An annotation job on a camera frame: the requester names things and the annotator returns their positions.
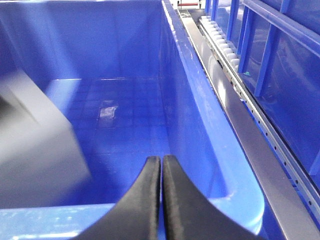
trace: metal rail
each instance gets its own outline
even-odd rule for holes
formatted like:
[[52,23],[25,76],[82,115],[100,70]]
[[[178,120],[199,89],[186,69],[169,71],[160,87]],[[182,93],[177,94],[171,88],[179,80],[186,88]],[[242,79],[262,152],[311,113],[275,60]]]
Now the metal rail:
[[[202,25],[199,26],[207,42],[188,10],[178,12],[285,239],[319,240],[318,228],[265,139],[266,136],[271,143],[274,143],[274,149],[286,156],[286,152],[282,152],[282,142],[273,135],[276,131],[268,125],[267,118],[221,50],[211,40],[209,33]],[[240,98],[243,99],[256,122],[260,124],[261,129],[265,131],[265,136],[261,134]],[[286,158],[282,161],[289,173],[295,170],[291,161]],[[303,176],[299,174],[294,176],[298,181],[297,186],[304,183]],[[307,196],[304,197],[309,197],[307,199],[310,199],[311,207],[316,207],[314,196],[310,193],[306,194]]]

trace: metal frame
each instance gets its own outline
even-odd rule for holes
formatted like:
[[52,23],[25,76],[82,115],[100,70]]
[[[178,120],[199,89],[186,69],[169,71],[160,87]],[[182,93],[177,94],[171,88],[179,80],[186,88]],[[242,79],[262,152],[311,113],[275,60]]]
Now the metal frame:
[[320,35],[283,14],[287,11],[288,1],[281,5],[280,12],[260,0],[243,0],[243,3],[270,24],[320,57]]
[[[206,39],[187,10],[181,10],[179,14],[285,239],[320,239],[318,228],[288,180],[274,151],[281,156],[280,159],[288,173],[295,177],[293,180],[316,214],[319,212],[317,196],[308,191],[312,184],[307,180],[307,176],[301,172],[298,174],[298,164],[295,165],[295,161],[290,160],[291,154],[286,151],[285,144],[204,26],[200,23],[199,28]],[[252,120],[243,103],[251,111],[256,122]]]

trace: grid pattern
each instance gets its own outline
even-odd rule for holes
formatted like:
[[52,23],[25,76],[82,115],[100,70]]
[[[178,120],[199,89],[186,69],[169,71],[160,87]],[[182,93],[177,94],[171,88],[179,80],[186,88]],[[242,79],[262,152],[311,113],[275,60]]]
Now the grid pattern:
[[98,183],[90,190],[95,203],[116,202],[147,156],[170,153],[158,78],[66,79],[50,85],[55,87],[47,95],[71,122]]

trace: blue plastic bin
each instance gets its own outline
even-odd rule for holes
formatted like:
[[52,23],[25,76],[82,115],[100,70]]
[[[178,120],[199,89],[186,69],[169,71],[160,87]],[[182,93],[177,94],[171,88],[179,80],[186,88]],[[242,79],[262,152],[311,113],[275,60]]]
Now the blue plastic bin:
[[4,1],[0,21],[1,74],[22,68],[65,114],[94,178],[59,203],[0,210],[0,235],[76,236],[128,190],[147,156],[165,154],[259,233],[263,194],[168,1]]
[[292,154],[320,188],[320,16],[316,0],[213,0],[240,58],[238,73]]

